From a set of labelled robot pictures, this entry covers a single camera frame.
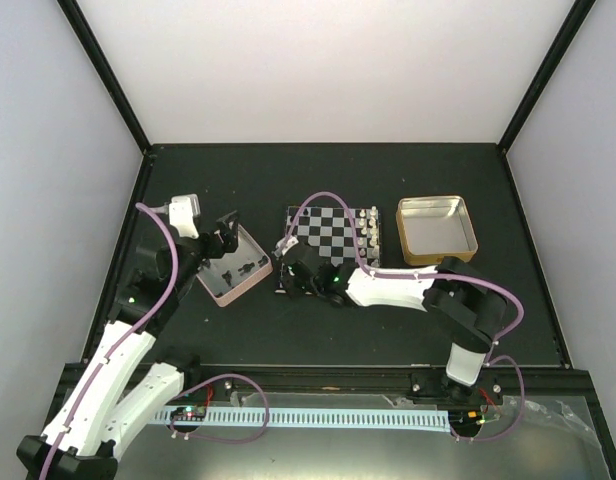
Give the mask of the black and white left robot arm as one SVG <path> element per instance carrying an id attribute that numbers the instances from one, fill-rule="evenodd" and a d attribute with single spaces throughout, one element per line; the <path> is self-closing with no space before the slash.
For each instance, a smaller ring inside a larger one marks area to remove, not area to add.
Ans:
<path id="1" fill-rule="evenodd" d="M 140 361 L 209 261 L 238 248 L 239 216 L 231 212 L 213 230 L 197 229 L 198 213 L 171 206 L 168 219 L 144 204 L 161 230 L 160 248 L 140 247 L 119 291 L 98 348 L 61 410 L 39 435 L 27 435 L 16 455 L 32 479 L 112 479 L 130 443 L 169 400 L 202 388 L 199 358 L 166 354 L 137 386 L 125 388 Z"/>

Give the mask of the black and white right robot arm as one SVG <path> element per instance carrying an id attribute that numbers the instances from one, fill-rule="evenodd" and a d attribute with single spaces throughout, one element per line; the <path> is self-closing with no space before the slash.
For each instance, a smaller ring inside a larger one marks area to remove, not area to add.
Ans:
<path id="1" fill-rule="evenodd" d="M 446 257 L 438 265 L 414 269 L 354 261 L 335 266 L 296 238 L 281 243 L 275 256 L 289 295 L 309 294 L 336 306 L 389 306 L 432 315 L 451 339 L 442 379 L 445 396 L 464 403 L 478 392 L 479 374 L 511 301 L 467 263 Z"/>

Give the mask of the black chess piece in tin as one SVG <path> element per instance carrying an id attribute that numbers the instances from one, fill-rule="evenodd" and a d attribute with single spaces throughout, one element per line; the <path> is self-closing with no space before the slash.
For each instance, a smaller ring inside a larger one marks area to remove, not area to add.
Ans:
<path id="1" fill-rule="evenodd" d="M 240 276 L 246 275 L 250 273 L 255 267 L 254 262 L 246 263 L 238 268 L 238 273 Z"/>
<path id="2" fill-rule="evenodd" d="M 223 280 L 225 281 L 225 283 L 228 286 L 232 285 L 232 273 L 230 270 L 227 270 L 223 275 L 222 275 Z"/>

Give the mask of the left circuit board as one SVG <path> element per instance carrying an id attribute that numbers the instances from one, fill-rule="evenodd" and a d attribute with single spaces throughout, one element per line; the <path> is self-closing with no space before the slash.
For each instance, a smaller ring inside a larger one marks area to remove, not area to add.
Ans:
<path id="1" fill-rule="evenodd" d="M 179 406 L 171 411 L 170 420 L 172 422 L 201 422 L 204 420 L 206 412 L 206 406 Z"/>

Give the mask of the circuit board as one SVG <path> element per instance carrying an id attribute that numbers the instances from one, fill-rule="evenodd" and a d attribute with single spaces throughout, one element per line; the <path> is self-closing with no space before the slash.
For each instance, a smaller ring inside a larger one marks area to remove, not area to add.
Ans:
<path id="1" fill-rule="evenodd" d="M 497 412 L 488 413 L 484 411 L 470 410 L 470 411 L 454 411 L 448 412 L 449 423 L 455 427 L 467 427 L 473 425 L 484 425 L 498 421 L 501 415 Z"/>
<path id="2" fill-rule="evenodd" d="M 171 411 L 170 420 L 172 422 L 201 422 L 204 420 L 206 412 L 206 406 L 179 406 Z"/>

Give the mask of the right circuit board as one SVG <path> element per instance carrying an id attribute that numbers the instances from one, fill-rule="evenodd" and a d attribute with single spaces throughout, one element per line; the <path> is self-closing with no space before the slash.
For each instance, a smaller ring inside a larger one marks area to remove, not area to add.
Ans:
<path id="1" fill-rule="evenodd" d="M 470 410 L 470 411 L 454 411 L 448 412 L 449 423 L 455 427 L 467 427 L 473 425 L 484 425 L 498 421 L 501 415 L 497 412 L 488 413 L 484 411 Z"/>

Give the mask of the pink metal tin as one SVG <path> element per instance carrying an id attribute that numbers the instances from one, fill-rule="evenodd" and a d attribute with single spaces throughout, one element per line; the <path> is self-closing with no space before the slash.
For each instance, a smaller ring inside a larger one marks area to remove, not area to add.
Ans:
<path id="1" fill-rule="evenodd" d="M 269 255 L 252 235 L 243 226 L 239 226 L 237 233 L 237 250 L 221 259 L 206 261 L 197 274 L 199 283 L 219 307 L 233 303 L 273 272 Z M 238 268 L 250 262 L 255 263 L 254 269 L 240 276 Z M 227 270 L 232 273 L 231 286 L 228 286 L 222 278 Z"/>

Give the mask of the black and white chessboard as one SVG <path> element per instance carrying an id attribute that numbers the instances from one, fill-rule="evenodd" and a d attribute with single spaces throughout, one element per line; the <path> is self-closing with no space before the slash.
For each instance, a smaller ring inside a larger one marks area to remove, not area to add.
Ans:
<path id="1" fill-rule="evenodd" d="M 362 230 L 359 227 L 359 211 L 366 210 L 366 215 L 371 207 L 367 208 L 352 208 L 351 212 L 354 217 L 355 231 L 357 239 L 353 239 L 353 229 L 350 226 L 349 220 L 342 207 L 326 207 L 326 206 L 309 206 L 309 217 L 302 217 L 302 212 L 299 217 L 298 225 L 293 231 L 293 235 L 300 241 L 318 250 L 320 256 L 327 258 L 335 268 L 338 268 L 342 263 L 356 263 L 355 250 L 360 249 L 360 258 L 364 264 L 371 267 L 382 266 L 382 215 L 378 210 L 377 225 L 379 231 L 380 247 L 380 265 L 372 266 L 369 259 L 370 251 L 373 246 L 369 244 L 370 227 L 367 222 L 365 228 L 368 233 L 368 246 L 366 249 L 361 249 L 358 246 L 358 235 Z"/>

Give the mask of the gold metal tin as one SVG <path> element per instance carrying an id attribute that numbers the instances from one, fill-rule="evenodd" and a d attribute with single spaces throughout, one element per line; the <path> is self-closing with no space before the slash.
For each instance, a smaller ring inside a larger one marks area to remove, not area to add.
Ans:
<path id="1" fill-rule="evenodd" d="M 478 251 L 465 200 L 459 195 L 402 198 L 396 222 L 408 265 L 440 264 L 448 256 L 468 262 Z"/>

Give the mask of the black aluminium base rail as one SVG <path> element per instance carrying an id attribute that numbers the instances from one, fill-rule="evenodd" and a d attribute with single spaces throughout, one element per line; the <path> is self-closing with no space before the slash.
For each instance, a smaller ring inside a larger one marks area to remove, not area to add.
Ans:
<path id="1" fill-rule="evenodd" d="M 504 395 L 594 394 L 590 374 L 583 370 L 550 367 L 522 367 L 515 370 L 503 361 L 487 367 L 476 384 L 466 387 L 446 376 L 443 367 L 238 367 L 200 368 L 203 380 L 230 373 L 251 378 L 267 393 L 354 393 L 397 394 L 418 402 L 468 404 L 485 391 L 494 400 Z"/>

